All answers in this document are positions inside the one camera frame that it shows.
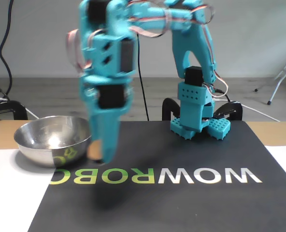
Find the white wall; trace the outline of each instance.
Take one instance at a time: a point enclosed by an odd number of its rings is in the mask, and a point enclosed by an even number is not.
[[[0,43],[8,0],[0,0]],[[65,34],[77,28],[80,0],[15,0],[3,55],[14,77],[73,77]],[[209,0],[216,9],[209,24],[218,73],[223,77],[269,77],[286,63],[286,0]],[[141,39],[144,77],[177,76],[171,34]],[[7,76],[0,60],[0,76]]]

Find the wooden table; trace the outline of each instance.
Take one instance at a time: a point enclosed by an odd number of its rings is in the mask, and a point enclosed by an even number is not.
[[[28,121],[0,121],[0,149],[18,148],[14,132]],[[266,146],[286,146],[286,122],[248,122],[249,127]]]

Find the black mat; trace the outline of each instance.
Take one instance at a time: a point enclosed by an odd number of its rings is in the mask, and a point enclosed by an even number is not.
[[[95,184],[74,182],[83,168],[99,168]],[[128,179],[104,182],[102,173],[112,168],[124,169]],[[133,168],[153,169],[155,184],[134,183]],[[184,168],[194,184],[183,174],[179,184],[167,175],[159,184],[163,168],[174,178]],[[202,171],[203,179],[195,178],[199,168],[220,176]],[[239,176],[247,168],[253,178],[226,178],[225,168]],[[286,173],[244,122],[233,122],[223,141],[205,134],[185,141],[169,131],[169,122],[123,122],[112,163],[82,161],[65,169],[70,179],[48,187],[29,232],[286,232]],[[63,176],[55,173],[53,181]],[[121,177],[118,171],[108,175],[113,181]],[[203,183],[213,179],[219,182]]]

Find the printed logo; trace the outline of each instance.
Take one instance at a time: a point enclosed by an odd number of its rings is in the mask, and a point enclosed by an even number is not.
[[[184,168],[178,168],[175,176],[168,168],[162,168],[159,176],[154,174],[153,168],[148,168],[147,173],[143,173],[137,168],[132,168],[131,172],[121,168],[112,168],[105,170],[102,175],[98,175],[98,171],[96,168],[79,169],[75,172],[74,183],[79,185],[93,185],[97,182],[98,178],[102,178],[102,180],[108,184],[120,184],[125,181],[132,181],[136,184],[164,184],[167,182],[179,184],[181,182],[181,176],[185,178],[188,184],[195,184],[195,182],[216,184],[221,181],[231,184],[233,179],[244,184],[247,184],[249,179],[252,179],[256,183],[262,183],[248,168],[240,168],[238,172],[232,168],[225,168],[225,176],[221,176],[218,171],[212,168],[198,168],[190,174]],[[61,180],[51,181],[51,185],[63,184],[71,177],[70,171],[66,169],[57,169],[56,172],[61,172],[64,175]],[[109,174],[112,172],[119,172],[121,174],[120,179],[109,179]],[[208,172],[212,178],[204,178],[202,176],[204,172]]]

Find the turquoise bracket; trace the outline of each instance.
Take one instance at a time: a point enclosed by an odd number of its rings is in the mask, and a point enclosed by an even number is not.
[[[92,140],[102,141],[102,161],[108,163],[114,158],[117,149],[120,116],[129,112],[133,101],[130,83],[131,76],[136,72],[137,49],[134,49],[133,57],[131,57],[133,69],[128,72],[120,72],[121,41],[131,40],[136,47],[136,34],[130,30],[130,26],[138,26],[145,30],[163,29],[166,24],[163,19],[165,13],[163,8],[151,7],[148,2],[128,6],[127,0],[111,0],[106,7],[105,23],[90,23],[87,16],[88,2],[89,0],[83,0],[79,6],[79,30],[82,54],[85,60],[92,61],[92,66],[85,69],[80,77],[80,97],[88,110]],[[166,0],[165,5],[172,7],[177,2],[178,0]],[[184,0],[182,4],[187,9],[193,9],[202,5],[203,1]],[[173,20],[169,25],[169,29],[172,31],[172,51],[179,78],[185,78],[185,69],[190,67],[189,55],[193,53],[202,67],[204,82],[214,83],[216,62],[209,29],[207,25],[202,26],[191,22],[191,19],[194,18],[198,21],[205,21],[204,10],[191,13],[186,9],[169,8],[169,11],[172,18],[182,19]],[[140,20],[149,17],[157,19]],[[105,31],[95,35],[92,46],[89,47],[88,38],[98,29],[105,29]],[[126,102],[123,107],[113,109],[99,107],[97,87],[103,85],[124,86]],[[223,139],[230,130],[228,120],[212,119],[215,102],[205,86],[192,86],[182,81],[178,85],[178,99],[181,101],[181,115],[180,118],[171,121],[170,129],[179,136],[191,139],[196,133],[207,128],[211,136]]]

